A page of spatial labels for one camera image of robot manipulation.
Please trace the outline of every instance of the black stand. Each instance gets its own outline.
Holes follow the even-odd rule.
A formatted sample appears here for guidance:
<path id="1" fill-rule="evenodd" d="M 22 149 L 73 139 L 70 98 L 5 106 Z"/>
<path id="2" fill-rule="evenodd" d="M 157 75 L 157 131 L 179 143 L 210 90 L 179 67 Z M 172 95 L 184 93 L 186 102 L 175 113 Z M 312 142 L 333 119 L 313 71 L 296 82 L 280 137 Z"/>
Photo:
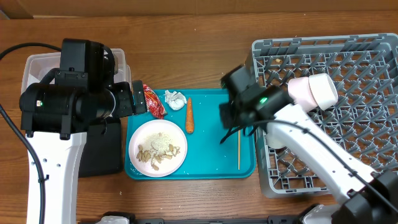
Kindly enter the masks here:
<path id="1" fill-rule="evenodd" d="M 79 177 L 115 174 L 122 170 L 120 119 L 108 117 L 100 123 L 91 124 L 81 155 Z"/>
<path id="2" fill-rule="evenodd" d="M 138 219 L 135 224 L 295 224 L 296 215 L 275 215 L 268 218 L 231 218 L 203 220 L 163 220 L 162 218 Z M 81 222 L 79 224 L 94 224 L 96 222 Z"/>

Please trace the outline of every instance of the carrot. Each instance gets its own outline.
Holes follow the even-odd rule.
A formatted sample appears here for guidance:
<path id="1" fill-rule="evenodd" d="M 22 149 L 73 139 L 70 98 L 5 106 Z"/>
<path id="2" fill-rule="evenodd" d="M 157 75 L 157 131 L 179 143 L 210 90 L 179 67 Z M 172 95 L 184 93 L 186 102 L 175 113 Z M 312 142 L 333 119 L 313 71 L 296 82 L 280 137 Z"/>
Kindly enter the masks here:
<path id="1" fill-rule="evenodd" d="M 185 129 L 188 134 L 193 133 L 193 109 L 192 109 L 192 99 L 189 98 L 187 101 L 187 120 L 185 122 Z"/>

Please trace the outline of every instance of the blue tray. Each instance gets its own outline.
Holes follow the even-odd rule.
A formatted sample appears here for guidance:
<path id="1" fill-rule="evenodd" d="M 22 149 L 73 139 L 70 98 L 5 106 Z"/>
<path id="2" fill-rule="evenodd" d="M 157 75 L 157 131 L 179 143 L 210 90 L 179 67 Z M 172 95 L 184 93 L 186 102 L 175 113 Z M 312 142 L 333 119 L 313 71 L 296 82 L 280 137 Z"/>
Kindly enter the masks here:
<path id="1" fill-rule="evenodd" d="M 129 177 L 136 180 L 195 180 L 195 179 L 228 179 L 249 177 L 255 167 L 254 138 L 241 136 L 241 169 L 238 170 L 238 134 L 230 136 L 220 145 L 221 138 L 228 130 L 223 129 L 218 105 L 228 101 L 226 90 L 175 90 L 192 98 L 193 120 L 195 130 L 187 134 L 185 117 L 187 107 L 178 111 L 172 110 L 164 101 L 165 90 L 154 90 L 168 115 L 165 119 L 175 123 L 185 133 L 188 142 L 187 157 L 181 167 L 174 173 L 161 178 L 147 177 L 131 164 L 129 143 L 132 134 L 142 124 L 155 119 L 151 113 L 130 116 L 127 122 L 126 161 L 124 169 Z"/>

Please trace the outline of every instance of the clear plastic bin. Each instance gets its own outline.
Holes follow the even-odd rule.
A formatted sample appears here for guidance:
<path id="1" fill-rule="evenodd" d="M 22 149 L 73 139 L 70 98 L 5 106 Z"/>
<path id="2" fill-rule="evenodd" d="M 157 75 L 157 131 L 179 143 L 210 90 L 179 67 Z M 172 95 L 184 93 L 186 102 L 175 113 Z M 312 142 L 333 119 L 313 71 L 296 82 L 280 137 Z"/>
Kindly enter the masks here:
<path id="1" fill-rule="evenodd" d="M 131 88 L 130 67 L 126 64 L 126 58 L 122 49 L 111 49 L 118 58 L 119 71 L 114 76 L 114 82 L 129 82 Z M 31 55 L 26 60 L 24 77 L 22 78 L 21 94 L 32 83 L 38 83 L 47 72 L 53 68 L 59 68 L 61 52 L 49 54 Z"/>

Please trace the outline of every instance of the crumpled paper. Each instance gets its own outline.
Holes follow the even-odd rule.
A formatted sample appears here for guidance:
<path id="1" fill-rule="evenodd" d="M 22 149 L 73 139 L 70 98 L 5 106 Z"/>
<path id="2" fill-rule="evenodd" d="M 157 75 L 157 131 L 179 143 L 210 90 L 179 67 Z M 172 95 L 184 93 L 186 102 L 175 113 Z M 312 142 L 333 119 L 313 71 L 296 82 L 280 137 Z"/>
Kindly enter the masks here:
<path id="1" fill-rule="evenodd" d="M 173 109 L 173 110 L 179 110 L 184 107 L 184 105 L 187 103 L 187 99 L 185 98 L 182 93 L 177 93 L 174 91 L 173 93 L 169 92 L 166 90 L 164 93 L 164 100 L 165 102 Z"/>

